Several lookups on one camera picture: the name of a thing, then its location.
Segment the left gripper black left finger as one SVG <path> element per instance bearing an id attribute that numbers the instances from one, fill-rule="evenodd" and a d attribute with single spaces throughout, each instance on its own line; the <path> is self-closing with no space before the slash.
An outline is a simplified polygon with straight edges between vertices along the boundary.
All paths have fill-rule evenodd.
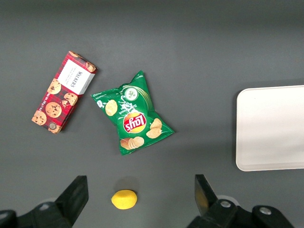
<path id="1" fill-rule="evenodd" d="M 0 212 L 2 228 L 71 228 L 88 202 L 87 177 L 77 176 L 53 202 L 43 202 L 28 213 Z"/>

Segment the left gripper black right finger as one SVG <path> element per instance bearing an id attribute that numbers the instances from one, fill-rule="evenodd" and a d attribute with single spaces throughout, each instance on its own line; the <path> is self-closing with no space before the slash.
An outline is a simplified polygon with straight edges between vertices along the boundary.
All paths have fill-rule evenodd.
<path id="1" fill-rule="evenodd" d="M 257 205 L 249 212 L 228 199 L 219 199 L 205 175 L 195 175 L 195 201 L 200 215 L 189 228 L 292 228 L 278 209 Z"/>

